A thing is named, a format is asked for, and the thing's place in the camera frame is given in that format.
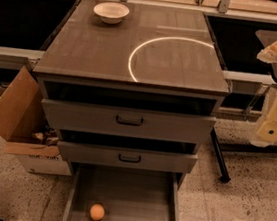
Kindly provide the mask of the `open cardboard box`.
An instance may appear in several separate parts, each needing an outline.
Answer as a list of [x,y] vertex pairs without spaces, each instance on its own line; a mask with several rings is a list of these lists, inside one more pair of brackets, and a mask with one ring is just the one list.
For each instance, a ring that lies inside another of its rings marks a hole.
[[58,146],[36,137],[47,125],[39,85],[23,67],[0,98],[0,137],[3,152],[13,155],[29,173],[71,175]]

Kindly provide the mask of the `top grey drawer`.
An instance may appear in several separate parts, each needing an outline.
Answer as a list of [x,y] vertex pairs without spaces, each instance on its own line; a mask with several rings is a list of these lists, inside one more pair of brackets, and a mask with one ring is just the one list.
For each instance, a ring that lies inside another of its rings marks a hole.
[[98,104],[42,100],[48,123],[55,129],[120,135],[161,141],[204,143],[216,119]]

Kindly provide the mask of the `bottom open grey drawer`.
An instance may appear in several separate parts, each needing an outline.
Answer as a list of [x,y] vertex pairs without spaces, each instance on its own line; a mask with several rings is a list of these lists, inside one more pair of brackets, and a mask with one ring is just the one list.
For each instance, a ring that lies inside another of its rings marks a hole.
[[80,165],[62,221],[93,221],[90,208],[105,209],[101,221],[178,221],[174,173]]

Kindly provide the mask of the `middle grey drawer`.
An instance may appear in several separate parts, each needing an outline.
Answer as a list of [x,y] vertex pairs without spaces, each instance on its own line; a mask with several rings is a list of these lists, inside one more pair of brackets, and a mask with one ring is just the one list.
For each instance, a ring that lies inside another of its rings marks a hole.
[[136,150],[94,144],[58,143],[63,160],[70,162],[110,165],[143,170],[159,170],[188,173],[194,167],[197,156],[153,150]]

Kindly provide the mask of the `white bowl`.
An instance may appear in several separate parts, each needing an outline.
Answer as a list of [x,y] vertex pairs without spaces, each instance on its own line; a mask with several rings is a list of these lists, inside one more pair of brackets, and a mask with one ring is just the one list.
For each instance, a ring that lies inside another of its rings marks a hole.
[[121,3],[103,2],[95,5],[93,12],[100,16],[103,23],[113,25],[120,23],[129,14],[130,10]]

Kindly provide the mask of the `orange fruit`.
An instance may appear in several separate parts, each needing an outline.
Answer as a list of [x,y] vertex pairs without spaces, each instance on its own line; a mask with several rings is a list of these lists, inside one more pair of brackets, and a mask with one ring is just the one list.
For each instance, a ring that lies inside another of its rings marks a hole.
[[105,209],[99,203],[94,204],[90,208],[89,215],[93,221],[101,221],[105,215]]

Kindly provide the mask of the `grey drawer cabinet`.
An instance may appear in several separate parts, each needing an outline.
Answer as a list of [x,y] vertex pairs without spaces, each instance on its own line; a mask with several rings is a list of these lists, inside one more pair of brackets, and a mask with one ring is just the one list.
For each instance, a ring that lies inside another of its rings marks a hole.
[[[81,1],[37,63],[43,99],[214,117],[230,89],[201,11],[132,4],[108,25],[95,5]],[[202,145],[54,130],[59,142],[144,151],[197,155]]]

